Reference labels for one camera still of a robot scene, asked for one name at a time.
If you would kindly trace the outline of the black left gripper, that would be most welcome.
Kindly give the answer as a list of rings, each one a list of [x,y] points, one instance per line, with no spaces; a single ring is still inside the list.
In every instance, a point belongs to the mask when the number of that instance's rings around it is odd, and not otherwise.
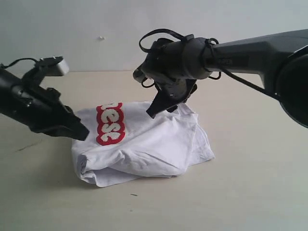
[[[16,79],[14,120],[28,126],[34,133],[84,141],[88,129],[69,106],[61,103],[60,95],[54,88],[43,89],[39,85]]]

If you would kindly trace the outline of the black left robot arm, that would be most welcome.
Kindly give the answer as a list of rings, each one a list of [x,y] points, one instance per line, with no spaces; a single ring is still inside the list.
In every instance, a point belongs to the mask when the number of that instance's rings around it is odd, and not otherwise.
[[[69,106],[62,104],[59,91],[40,86],[41,73],[33,68],[18,78],[3,68],[0,70],[1,114],[26,125],[34,133],[84,141],[89,130]]]

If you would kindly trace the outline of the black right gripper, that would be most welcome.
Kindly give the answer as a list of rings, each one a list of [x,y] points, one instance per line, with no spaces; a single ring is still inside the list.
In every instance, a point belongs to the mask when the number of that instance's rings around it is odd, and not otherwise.
[[[141,66],[147,78],[154,81],[157,94],[146,113],[151,117],[163,111],[173,113],[195,91],[182,65],[183,44],[166,38],[155,41]]]

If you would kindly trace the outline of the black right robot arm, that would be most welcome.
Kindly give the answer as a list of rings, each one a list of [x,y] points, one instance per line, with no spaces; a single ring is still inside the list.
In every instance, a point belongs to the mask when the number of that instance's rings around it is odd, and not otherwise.
[[[297,30],[233,42],[215,38],[183,36],[169,29],[156,29],[159,38],[135,71],[140,82],[152,79],[157,89],[147,109],[150,117],[173,112],[196,90],[198,80],[213,72],[229,77],[277,100],[298,124],[308,125],[308,32]]]

